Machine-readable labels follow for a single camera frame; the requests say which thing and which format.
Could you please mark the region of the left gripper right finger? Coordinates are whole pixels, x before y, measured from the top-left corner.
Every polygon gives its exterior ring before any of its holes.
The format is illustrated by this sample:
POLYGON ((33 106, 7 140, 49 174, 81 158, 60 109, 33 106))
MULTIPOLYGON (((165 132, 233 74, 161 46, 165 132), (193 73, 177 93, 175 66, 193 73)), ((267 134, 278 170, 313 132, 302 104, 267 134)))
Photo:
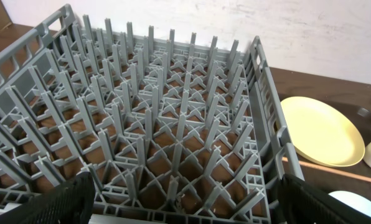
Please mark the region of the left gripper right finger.
POLYGON ((284 174, 278 188, 278 202, 287 223, 369 224, 371 217, 310 186, 291 174, 284 174))

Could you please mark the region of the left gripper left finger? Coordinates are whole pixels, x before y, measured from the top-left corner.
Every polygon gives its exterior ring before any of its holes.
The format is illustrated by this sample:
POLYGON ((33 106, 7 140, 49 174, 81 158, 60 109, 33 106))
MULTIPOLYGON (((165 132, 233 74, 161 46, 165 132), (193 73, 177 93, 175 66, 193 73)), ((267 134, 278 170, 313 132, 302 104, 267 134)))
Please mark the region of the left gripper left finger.
POLYGON ((93 177, 81 172, 50 192, 0 215, 0 224, 88 223, 95 196, 93 177))

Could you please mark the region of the light blue bowl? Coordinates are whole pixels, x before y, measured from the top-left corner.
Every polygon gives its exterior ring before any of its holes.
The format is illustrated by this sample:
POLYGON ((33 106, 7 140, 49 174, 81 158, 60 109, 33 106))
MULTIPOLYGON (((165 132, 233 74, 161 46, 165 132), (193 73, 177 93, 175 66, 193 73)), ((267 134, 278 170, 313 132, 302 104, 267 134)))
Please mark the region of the light blue bowl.
POLYGON ((343 190, 333 191, 329 193, 329 195, 371 217, 371 201, 369 199, 366 199, 359 194, 343 190))

